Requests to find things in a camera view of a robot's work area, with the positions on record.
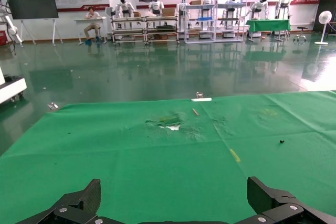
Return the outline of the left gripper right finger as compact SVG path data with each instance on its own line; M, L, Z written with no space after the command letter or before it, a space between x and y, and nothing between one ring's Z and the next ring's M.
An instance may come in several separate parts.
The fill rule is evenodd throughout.
M257 177L247 179L247 200L256 214L239 223L335 223L335 216L305 205L288 191L268 187Z

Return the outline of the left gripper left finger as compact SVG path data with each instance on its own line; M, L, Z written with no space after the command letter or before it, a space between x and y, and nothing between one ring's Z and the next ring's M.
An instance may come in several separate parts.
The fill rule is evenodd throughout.
M113 219L97 215L100 204L101 180L93 179L85 189L64 194L49 209L20 223L115 223Z

